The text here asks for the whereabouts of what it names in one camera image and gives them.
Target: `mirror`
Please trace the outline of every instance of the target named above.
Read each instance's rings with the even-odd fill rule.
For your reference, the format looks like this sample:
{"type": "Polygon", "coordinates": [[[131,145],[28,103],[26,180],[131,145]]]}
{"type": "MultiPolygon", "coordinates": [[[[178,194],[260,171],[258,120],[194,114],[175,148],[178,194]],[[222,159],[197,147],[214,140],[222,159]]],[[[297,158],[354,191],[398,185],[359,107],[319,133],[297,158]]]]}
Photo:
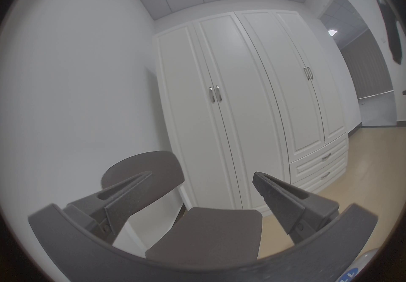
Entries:
{"type": "Polygon", "coordinates": [[[390,0],[15,0],[0,33],[3,217],[62,281],[27,218],[152,171],[115,248],[192,268],[263,263],[300,245],[278,216],[306,238],[340,218],[271,210],[253,183],[265,173],[300,200],[378,216],[331,281],[352,278],[406,202],[400,21],[390,0]]]}

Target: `wardrobe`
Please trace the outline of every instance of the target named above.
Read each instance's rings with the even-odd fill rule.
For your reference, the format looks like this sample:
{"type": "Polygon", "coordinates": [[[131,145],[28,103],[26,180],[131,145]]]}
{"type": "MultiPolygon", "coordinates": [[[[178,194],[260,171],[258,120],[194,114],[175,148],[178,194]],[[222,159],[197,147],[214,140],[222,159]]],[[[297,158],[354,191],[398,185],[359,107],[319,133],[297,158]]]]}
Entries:
{"type": "Polygon", "coordinates": [[[295,11],[228,12],[154,37],[187,208],[270,210],[264,172],[310,192],[342,175],[348,133],[327,58],[295,11]]]}

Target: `cabinet door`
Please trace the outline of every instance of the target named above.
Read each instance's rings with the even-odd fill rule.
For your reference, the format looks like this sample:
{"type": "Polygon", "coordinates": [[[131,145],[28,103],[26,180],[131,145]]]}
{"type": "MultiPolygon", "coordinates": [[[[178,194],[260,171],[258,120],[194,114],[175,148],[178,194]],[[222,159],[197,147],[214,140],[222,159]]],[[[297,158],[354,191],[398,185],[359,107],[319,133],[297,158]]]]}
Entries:
{"type": "Polygon", "coordinates": [[[326,56],[317,38],[295,11],[274,11],[297,47],[306,67],[313,73],[312,83],[323,120],[326,144],[344,134],[346,126],[342,104],[326,56]]]}
{"type": "Polygon", "coordinates": [[[170,144],[185,175],[187,208],[241,209],[236,173],[217,101],[191,23],[155,37],[157,76],[170,144]]]}
{"type": "Polygon", "coordinates": [[[269,211],[252,184],[255,172],[289,182],[277,102],[254,46],[234,13],[194,22],[229,139],[244,209],[269,211]]]}
{"type": "Polygon", "coordinates": [[[285,130],[289,162],[324,146],[319,104],[292,40],[269,11],[236,12],[271,82],[285,130]]]}

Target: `wall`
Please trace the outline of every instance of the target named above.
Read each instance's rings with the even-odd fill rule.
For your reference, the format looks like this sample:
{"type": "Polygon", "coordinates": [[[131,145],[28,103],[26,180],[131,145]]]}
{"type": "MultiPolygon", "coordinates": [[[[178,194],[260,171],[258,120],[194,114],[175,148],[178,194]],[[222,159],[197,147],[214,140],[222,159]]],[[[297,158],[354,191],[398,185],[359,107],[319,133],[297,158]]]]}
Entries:
{"type": "MultiPolygon", "coordinates": [[[[67,279],[28,215],[97,192],[103,173],[126,157],[170,148],[153,32],[139,0],[18,0],[2,28],[0,205],[23,247],[55,281],[67,279]]],[[[171,192],[142,220],[169,229],[180,206],[171,192]],[[162,208],[168,216],[155,216],[162,208]]],[[[142,254],[128,228],[117,246],[142,254]]],[[[148,231],[136,233],[151,242],[148,231]]]]}
{"type": "MultiPolygon", "coordinates": [[[[305,4],[319,17],[328,8],[331,0],[306,0],[305,4]]],[[[392,54],[389,50],[388,39],[385,29],[385,24],[380,13],[376,0],[348,0],[363,20],[368,25],[373,36],[375,37],[382,55],[388,66],[389,75],[391,76],[393,90],[395,94],[396,112],[398,121],[406,120],[406,97],[402,95],[402,91],[406,90],[406,56],[403,50],[402,64],[398,65],[393,61],[392,54]]],[[[405,36],[402,31],[399,33],[402,46],[406,46],[405,36]]]]}
{"type": "Polygon", "coordinates": [[[361,122],[361,115],[355,93],[354,84],[347,65],[332,37],[325,26],[304,5],[287,0],[223,0],[190,7],[155,21],[155,32],[159,33],[170,27],[186,21],[219,14],[222,12],[243,11],[253,9],[282,9],[297,11],[324,49],[328,65],[336,81],[337,88],[343,103],[344,118],[348,131],[361,122]]]}
{"type": "Polygon", "coordinates": [[[341,49],[358,98],[393,90],[382,52],[370,30],[341,49]]]}

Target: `white drawer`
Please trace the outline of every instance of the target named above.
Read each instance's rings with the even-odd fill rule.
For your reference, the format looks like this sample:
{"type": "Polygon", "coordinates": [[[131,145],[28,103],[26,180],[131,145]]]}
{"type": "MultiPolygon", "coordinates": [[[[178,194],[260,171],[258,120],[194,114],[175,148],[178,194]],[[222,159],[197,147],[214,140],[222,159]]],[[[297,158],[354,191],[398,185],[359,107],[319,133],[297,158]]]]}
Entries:
{"type": "Polygon", "coordinates": [[[289,164],[290,183],[296,183],[332,163],[348,150],[348,134],[345,133],[328,145],[289,164]]]}
{"type": "Polygon", "coordinates": [[[345,171],[347,163],[348,152],[345,152],[326,167],[320,169],[313,175],[294,183],[293,185],[297,186],[298,188],[302,188],[307,192],[314,192],[316,190],[319,192],[322,190],[320,187],[323,185],[328,185],[327,182],[332,180],[334,181],[335,176],[345,171]]]}

